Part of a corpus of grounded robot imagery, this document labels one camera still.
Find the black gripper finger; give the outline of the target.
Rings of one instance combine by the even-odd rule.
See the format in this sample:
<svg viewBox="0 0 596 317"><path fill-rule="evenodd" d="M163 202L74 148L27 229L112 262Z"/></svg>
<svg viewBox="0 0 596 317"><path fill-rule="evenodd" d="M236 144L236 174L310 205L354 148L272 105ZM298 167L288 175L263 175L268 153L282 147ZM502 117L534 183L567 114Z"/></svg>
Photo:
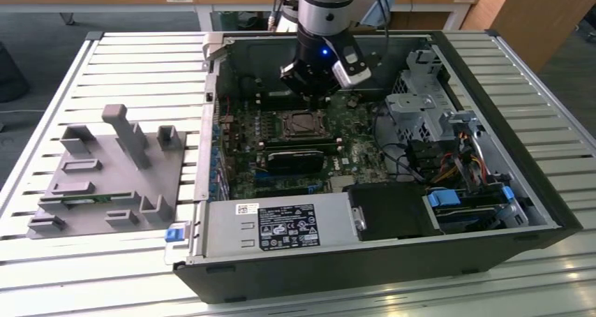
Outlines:
<svg viewBox="0 0 596 317"><path fill-rule="evenodd" d="M328 96L306 96L304 100L307 102L307 108L308 110L320 110L326 109L330 104L330 97Z"/></svg>

